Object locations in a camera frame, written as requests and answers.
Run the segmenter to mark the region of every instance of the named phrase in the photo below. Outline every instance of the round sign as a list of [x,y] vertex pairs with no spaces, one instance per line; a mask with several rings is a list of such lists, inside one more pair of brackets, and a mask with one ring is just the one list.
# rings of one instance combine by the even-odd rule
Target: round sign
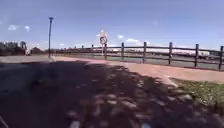
[[101,44],[106,44],[107,43],[107,37],[106,36],[100,37],[100,43]]

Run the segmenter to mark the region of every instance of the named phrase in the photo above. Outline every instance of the sign post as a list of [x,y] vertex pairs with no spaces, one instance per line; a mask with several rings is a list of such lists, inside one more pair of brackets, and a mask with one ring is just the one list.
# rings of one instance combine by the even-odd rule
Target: sign post
[[102,56],[103,56],[103,49],[105,45],[107,44],[107,36],[104,30],[101,30],[101,33],[100,33],[100,44],[102,45]]

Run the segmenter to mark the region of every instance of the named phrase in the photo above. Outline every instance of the grass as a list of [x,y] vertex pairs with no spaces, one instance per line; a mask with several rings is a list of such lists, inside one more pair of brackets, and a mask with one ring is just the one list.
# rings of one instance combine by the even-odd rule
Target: grass
[[196,103],[204,104],[212,111],[224,116],[224,84],[175,78],[171,80],[191,94]]

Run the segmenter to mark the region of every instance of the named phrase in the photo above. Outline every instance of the cloud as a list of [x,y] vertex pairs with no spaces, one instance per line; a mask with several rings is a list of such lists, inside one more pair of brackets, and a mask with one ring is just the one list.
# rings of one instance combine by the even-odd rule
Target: cloud
[[159,25],[159,22],[158,22],[157,20],[153,20],[153,21],[152,21],[152,25],[153,25],[153,26],[158,26],[158,25]]
[[137,42],[139,42],[139,40],[132,39],[132,38],[128,38],[128,39],[126,40],[126,42],[129,42],[129,43],[137,43]]
[[107,45],[108,47],[117,47],[117,46],[119,46],[118,44],[108,44]]
[[30,27],[29,26],[25,26],[24,27],[28,32],[30,31]]
[[42,42],[45,43],[45,44],[49,43],[47,40],[44,40],[44,41],[42,41]]
[[123,39],[124,36],[123,36],[123,35],[117,35],[117,38],[118,38],[118,39]]
[[17,25],[9,25],[8,30],[9,30],[9,31],[15,31],[15,30],[17,30],[18,28],[19,28],[19,26],[17,26]]
[[148,40],[145,40],[145,42],[146,42],[147,45],[150,45],[151,44]]

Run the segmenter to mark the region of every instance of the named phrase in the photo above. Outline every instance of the fence post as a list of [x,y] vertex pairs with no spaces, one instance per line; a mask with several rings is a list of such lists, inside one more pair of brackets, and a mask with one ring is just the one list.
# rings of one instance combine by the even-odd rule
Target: fence post
[[76,56],[76,46],[74,47],[73,53],[73,55]]
[[169,44],[169,64],[172,62],[172,53],[173,53],[173,43],[170,42]]
[[93,44],[92,44],[91,52],[92,52],[92,59],[93,59],[94,58],[94,45]]
[[104,46],[104,59],[107,60],[107,43]]
[[223,46],[220,47],[220,54],[219,54],[219,70],[222,70],[222,57],[223,57]]
[[121,61],[124,61],[124,43],[121,43]]
[[147,43],[144,42],[144,49],[143,49],[143,57],[142,57],[142,62],[145,63],[145,56],[146,56],[146,48],[147,48]]
[[198,49],[199,49],[199,44],[196,44],[194,67],[198,67]]
[[82,53],[84,52],[84,45],[82,45],[82,51],[81,51]]

